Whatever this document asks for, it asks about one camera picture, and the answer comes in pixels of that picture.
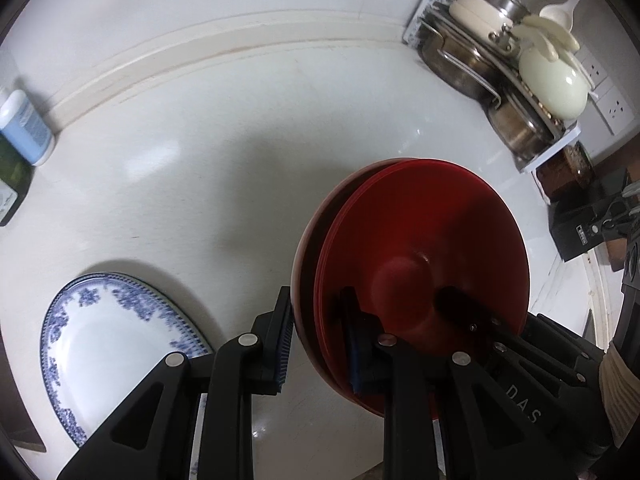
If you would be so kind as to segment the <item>person right hand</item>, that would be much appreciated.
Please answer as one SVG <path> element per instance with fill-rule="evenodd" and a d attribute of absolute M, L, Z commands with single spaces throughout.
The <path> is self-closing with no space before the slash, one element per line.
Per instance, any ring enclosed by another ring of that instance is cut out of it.
<path fill-rule="evenodd" d="M 639 417 L 640 380 L 612 342 L 599 366 L 599 386 L 613 443 L 620 448 Z"/>

